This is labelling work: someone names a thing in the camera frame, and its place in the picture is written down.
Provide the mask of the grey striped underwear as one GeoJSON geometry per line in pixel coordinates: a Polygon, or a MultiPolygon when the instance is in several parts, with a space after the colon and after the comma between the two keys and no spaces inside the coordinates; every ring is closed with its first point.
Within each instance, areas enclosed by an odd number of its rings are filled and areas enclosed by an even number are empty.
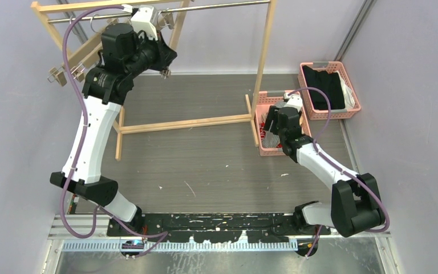
{"type": "Polygon", "coordinates": [[[263,132],[265,133],[262,139],[264,148],[277,148],[281,143],[279,133],[288,128],[290,114],[286,105],[288,99],[279,100],[274,105],[269,106],[268,112],[264,116],[263,132]]]}

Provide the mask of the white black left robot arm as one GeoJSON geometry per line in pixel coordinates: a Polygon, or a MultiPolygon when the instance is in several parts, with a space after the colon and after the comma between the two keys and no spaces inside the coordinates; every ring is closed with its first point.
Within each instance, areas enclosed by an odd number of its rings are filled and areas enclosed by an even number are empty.
{"type": "Polygon", "coordinates": [[[167,70],[177,52],[127,23],[107,26],[101,42],[100,62],[87,73],[80,92],[86,112],[72,151],[50,182],[103,207],[121,220],[123,231],[135,236],[144,227],[141,209],[119,192],[116,181],[102,175],[104,149],[134,79],[147,70],[167,70]]]}

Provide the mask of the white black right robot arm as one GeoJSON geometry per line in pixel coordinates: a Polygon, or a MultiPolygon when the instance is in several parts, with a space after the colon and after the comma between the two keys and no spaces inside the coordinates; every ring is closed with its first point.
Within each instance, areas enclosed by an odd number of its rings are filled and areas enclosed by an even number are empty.
{"type": "Polygon", "coordinates": [[[323,225],[335,228],[344,237],[386,231],[390,217],[376,179],[369,173],[358,174],[346,168],[321,150],[315,139],[303,134],[300,116],[295,107],[270,106],[263,127],[279,138],[285,155],[311,171],[331,191],[329,204],[313,201],[296,206],[295,230],[306,235],[316,225],[323,225]]]}

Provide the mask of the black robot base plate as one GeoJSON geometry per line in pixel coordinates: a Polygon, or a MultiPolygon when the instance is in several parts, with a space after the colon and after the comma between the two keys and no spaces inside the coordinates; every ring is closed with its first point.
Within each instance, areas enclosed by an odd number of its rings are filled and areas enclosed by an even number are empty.
{"type": "Polygon", "coordinates": [[[317,231],[301,228],[292,213],[146,213],[142,219],[141,232],[167,231],[169,243],[235,243],[243,233],[248,243],[281,243],[317,231]]]}

